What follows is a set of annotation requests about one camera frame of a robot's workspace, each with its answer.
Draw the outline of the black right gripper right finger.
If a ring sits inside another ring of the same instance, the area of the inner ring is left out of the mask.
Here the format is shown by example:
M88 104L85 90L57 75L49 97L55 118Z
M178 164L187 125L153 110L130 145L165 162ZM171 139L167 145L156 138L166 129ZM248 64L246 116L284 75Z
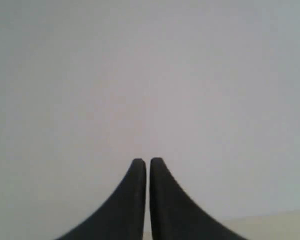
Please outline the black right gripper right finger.
M203 211L181 188L162 158L150 162L150 219L154 240L243 240Z

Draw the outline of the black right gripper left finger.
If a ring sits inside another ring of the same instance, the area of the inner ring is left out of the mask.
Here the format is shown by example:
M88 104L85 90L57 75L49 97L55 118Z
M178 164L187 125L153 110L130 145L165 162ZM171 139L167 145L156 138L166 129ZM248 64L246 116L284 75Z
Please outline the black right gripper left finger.
M61 240L141 240L144 234L147 169L134 159L115 191Z

